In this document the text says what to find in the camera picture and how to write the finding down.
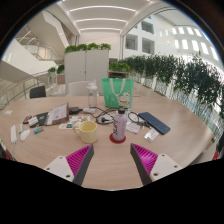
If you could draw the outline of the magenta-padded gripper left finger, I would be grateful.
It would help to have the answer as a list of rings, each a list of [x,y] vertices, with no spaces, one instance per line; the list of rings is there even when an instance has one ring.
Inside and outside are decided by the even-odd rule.
[[[45,170],[81,186],[93,155],[94,147],[90,144],[66,157],[58,156]]]

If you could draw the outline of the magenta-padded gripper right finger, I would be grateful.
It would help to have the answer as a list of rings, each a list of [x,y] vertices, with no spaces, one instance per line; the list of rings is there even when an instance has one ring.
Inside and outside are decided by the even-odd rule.
[[[167,154],[155,154],[154,152],[132,143],[130,154],[136,164],[143,185],[168,176],[182,167]]]

